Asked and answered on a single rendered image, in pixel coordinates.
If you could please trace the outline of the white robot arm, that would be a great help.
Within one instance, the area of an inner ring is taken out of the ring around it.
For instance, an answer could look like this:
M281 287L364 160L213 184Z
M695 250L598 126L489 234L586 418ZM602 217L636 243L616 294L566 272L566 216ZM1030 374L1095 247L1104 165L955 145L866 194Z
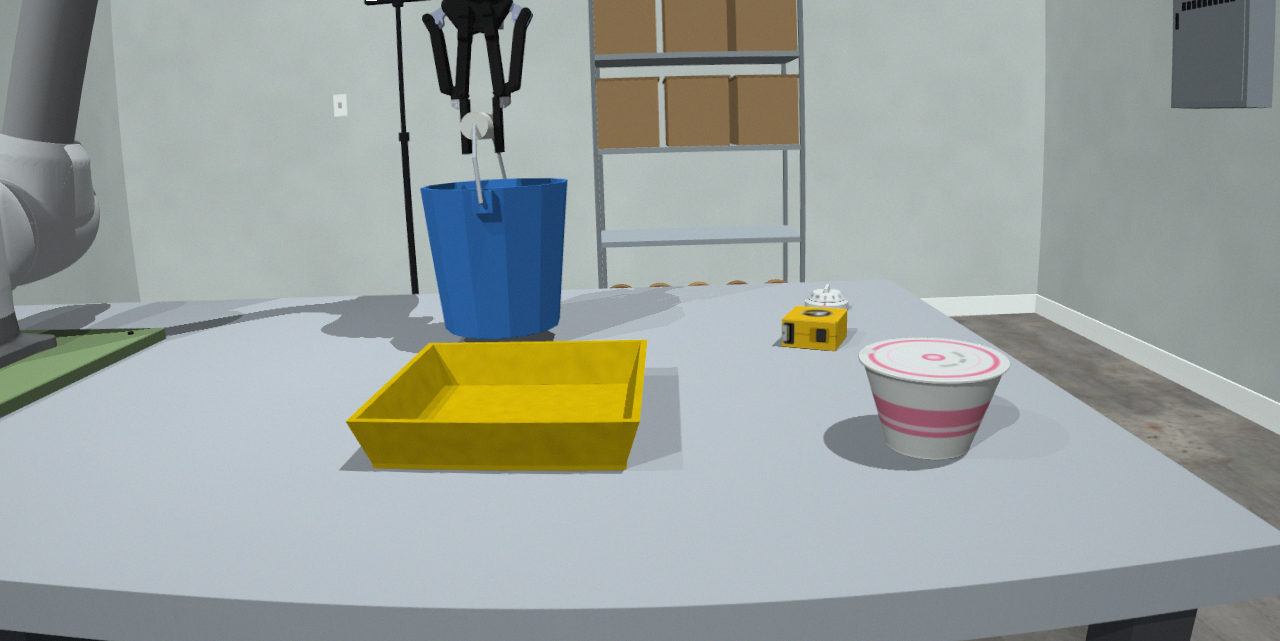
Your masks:
M0 131L0 368L56 348L22 334L12 290L79 261L99 232L76 125L99 0L22 0Z

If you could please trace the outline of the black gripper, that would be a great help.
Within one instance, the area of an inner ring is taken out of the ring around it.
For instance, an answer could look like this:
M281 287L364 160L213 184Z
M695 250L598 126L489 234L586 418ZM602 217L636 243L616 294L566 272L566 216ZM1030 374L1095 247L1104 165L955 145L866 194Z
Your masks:
M506 82L498 29L500 23L506 20L506 17L509 15L509 12L512 13L515 29L509 59L509 81ZM454 86L443 32L445 17L458 29ZM442 6L435 9L431 15L428 15L428 13L422 15L422 23L425 23L426 29L430 32L439 88L442 93L449 95L452 107L460 111L460 123L465 114L471 113L468 81L474 35L483 32L485 36L492 73L492 93L495 95L495 97L492 97L495 154L506 152L503 107L511 104L511 93L521 88L526 29L529 29L531 18L531 9L517 6L513 0L442 0Z

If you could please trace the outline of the yellow shallow tray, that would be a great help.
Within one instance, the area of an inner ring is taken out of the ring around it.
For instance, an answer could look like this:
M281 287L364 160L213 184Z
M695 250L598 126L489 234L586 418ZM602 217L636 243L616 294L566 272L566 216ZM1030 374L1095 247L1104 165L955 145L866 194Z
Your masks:
M346 418L372 468L626 471L646 340L429 342Z

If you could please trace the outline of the white and pink yogurt cup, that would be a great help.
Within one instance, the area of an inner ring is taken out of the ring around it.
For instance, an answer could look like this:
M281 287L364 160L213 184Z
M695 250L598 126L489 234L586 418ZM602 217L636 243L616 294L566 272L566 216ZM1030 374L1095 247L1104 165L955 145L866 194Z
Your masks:
M905 457L943 461L970 449L1000 377L1000 351L942 336L900 336L859 351L884 441Z

